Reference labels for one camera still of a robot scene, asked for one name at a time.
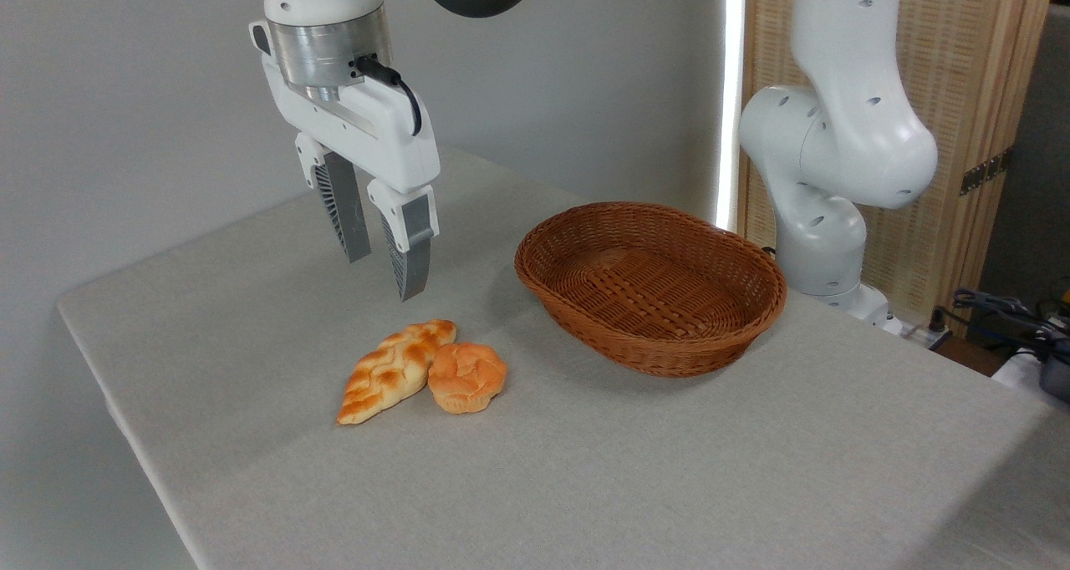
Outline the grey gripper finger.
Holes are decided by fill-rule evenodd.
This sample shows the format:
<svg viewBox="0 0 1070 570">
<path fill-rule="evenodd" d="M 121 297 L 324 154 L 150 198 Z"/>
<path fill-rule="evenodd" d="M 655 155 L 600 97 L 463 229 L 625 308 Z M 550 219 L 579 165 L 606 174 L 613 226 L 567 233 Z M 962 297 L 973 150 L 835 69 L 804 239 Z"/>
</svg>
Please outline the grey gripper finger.
<svg viewBox="0 0 1070 570">
<path fill-rule="evenodd" d="M 333 225 L 334 232 L 349 262 L 370 255 L 367 225 L 364 222 L 358 179 L 351 161 L 318 143 L 306 133 L 295 139 L 304 178 L 316 190 Z"/>
<path fill-rule="evenodd" d="M 385 230 L 400 301 L 412 299 L 424 292 L 431 273 L 431 240 L 438 235 L 435 192 L 427 185 L 402 194 L 372 179 L 368 194 Z"/>
</svg>

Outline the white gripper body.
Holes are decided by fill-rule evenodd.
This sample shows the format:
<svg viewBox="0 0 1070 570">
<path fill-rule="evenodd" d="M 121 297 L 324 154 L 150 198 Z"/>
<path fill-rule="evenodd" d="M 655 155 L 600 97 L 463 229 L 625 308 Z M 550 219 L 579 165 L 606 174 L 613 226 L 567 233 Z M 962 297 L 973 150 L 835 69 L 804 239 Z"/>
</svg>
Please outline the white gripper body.
<svg viewBox="0 0 1070 570">
<path fill-rule="evenodd" d="M 261 56 L 272 95 L 282 118 L 321 145 L 367 171 L 398 192 L 412 192 L 439 176 L 441 163 L 431 118 L 414 135 L 411 101 L 374 79 L 341 86 L 337 101 L 318 101 L 284 82 L 268 53 Z"/>
</svg>

